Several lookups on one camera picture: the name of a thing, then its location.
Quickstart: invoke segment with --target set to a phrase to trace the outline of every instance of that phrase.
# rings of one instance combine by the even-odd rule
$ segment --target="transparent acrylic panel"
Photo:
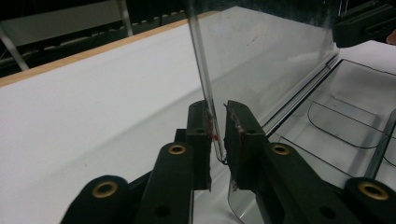
[[[312,165],[318,173],[331,165],[350,176],[364,176],[376,149],[387,138],[385,158],[391,160],[396,150],[394,132],[385,130],[389,122],[394,122],[395,87],[393,74],[341,61],[276,136],[323,160]],[[344,186],[344,182],[331,183]]]
[[[336,1],[197,0],[188,12],[219,139],[228,100],[248,105],[264,125],[337,53],[330,26]]]
[[[375,179],[396,189],[396,140],[394,130],[389,132],[389,126],[395,125],[395,99],[395,75],[341,61],[270,141],[294,147],[323,180],[339,188],[350,177],[367,176],[375,154],[385,144]],[[245,223],[253,223],[247,215],[264,222],[254,196],[230,188],[230,205]]]

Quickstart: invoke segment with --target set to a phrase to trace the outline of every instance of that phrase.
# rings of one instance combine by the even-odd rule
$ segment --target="white table surface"
[[[370,41],[340,58],[396,73],[390,45]],[[188,25],[0,88],[0,223],[59,223],[92,179],[145,174],[202,99]],[[214,150],[211,163],[194,223],[240,223]]]

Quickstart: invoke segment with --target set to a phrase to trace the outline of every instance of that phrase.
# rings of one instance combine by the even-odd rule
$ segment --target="wooden table edge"
[[[10,85],[10,84],[25,80],[26,78],[29,78],[29,77],[35,77],[42,73],[54,70],[56,68],[59,68],[59,67],[65,66],[65,65],[68,65],[70,63],[75,63],[77,61],[80,61],[80,60],[89,58],[91,56],[106,52],[108,50],[115,49],[115,48],[130,44],[130,43],[133,43],[140,39],[177,28],[177,27],[182,26],[187,23],[188,23],[187,19],[182,20],[182,21],[176,21],[176,22],[146,31],[146,32],[138,34],[138,35],[129,36],[129,37],[123,38],[121,40],[117,40],[115,42],[105,44],[105,45],[100,46],[95,49],[88,49],[86,51],[82,51],[81,53],[74,54],[72,56],[68,56],[68,57],[62,58],[60,60],[51,62],[51,63],[46,63],[46,64],[31,68],[26,71],[22,71],[22,72],[13,74],[13,75],[2,77],[2,78],[0,78],[0,88],[4,87],[6,85]]]

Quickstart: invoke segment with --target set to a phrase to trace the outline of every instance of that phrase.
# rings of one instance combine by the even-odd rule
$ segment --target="screw hole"
[[[95,198],[106,198],[117,191],[119,186],[113,181],[105,181],[98,184],[93,190],[92,195]]]
[[[109,184],[105,184],[101,187],[99,187],[98,192],[100,193],[106,193],[108,191],[111,191],[113,189],[113,186],[109,185]]]
[[[178,154],[182,154],[186,151],[187,149],[181,145],[176,145],[176,146],[172,146],[169,147],[168,152],[170,154],[174,154],[174,155],[178,155]]]
[[[329,207],[326,206],[320,207],[319,212],[321,215],[323,215],[328,219],[335,219],[335,212]]]
[[[154,211],[156,217],[167,217],[170,213],[171,209],[167,205],[160,205]]]
[[[282,155],[282,156],[288,155],[290,153],[290,150],[288,148],[283,147],[283,146],[279,146],[279,145],[272,146],[271,149],[276,154],[279,154],[279,155]]]
[[[359,183],[358,188],[367,197],[376,200],[384,201],[389,198],[389,195],[384,189],[371,182],[361,182]]]

